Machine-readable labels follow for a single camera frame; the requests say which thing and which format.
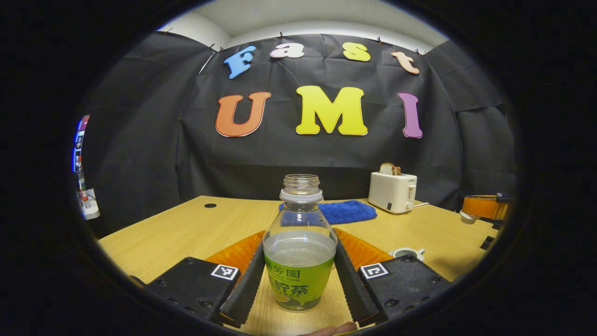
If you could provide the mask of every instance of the blue letter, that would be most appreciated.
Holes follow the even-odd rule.
[[[245,62],[250,62],[253,60],[253,54],[251,54],[249,51],[253,51],[255,49],[257,48],[255,48],[254,45],[250,45],[249,47],[244,48],[236,54],[228,57],[224,61],[224,63],[228,64],[230,67],[230,76],[228,76],[228,78],[232,79],[247,71],[251,67],[250,64],[245,64]]]

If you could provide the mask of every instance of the blue towel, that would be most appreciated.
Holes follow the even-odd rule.
[[[282,211],[284,204],[280,204],[278,211]],[[324,214],[330,224],[345,224],[359,221],[367,221],[377,217],[375,209],[365,203],[350,200],[338,203],[320,203],[319,210]]]

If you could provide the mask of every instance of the finger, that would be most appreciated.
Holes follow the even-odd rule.
[[[345,332],[355,331],[356,329],[357,328],[355,322],[346,322],[343,325],[339,326],[334,334],[344,334]]]
[[[332,336],[336,333],[336,327],[331,325],[331,326],[327,326],[323,329],[314,331],[310,334],[304,334],[304,335],[299,335],[299,336]]]

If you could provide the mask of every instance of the green bottle label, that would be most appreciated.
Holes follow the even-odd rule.
[[[267,276],[276,302],[282,308],[294,311],[317,306],[330,278],[334,257],[315,266],[290,267],[265,255]]]

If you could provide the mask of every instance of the wooden table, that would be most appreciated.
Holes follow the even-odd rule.
[[[204,207],[207,203],[217,206]],[[186,256],[205,259],[266,230],[280,203],[200,196],[106,236],[99,243],[126,275],[149,283]],[[399,215],[376,211],[376,219],[333,227],[384,251],[404,246],[424,248],[424,263],[450,281],[474,267],[485,253],[480,248],[482,242],[497,234],[488,222],[467,225],[458,213],[431,205]],[[335,269],[319,305],[300,314],[283,311],[275,304],[264,274],[248,320],[237,330],[254,335],[299,335],[350,320]]]

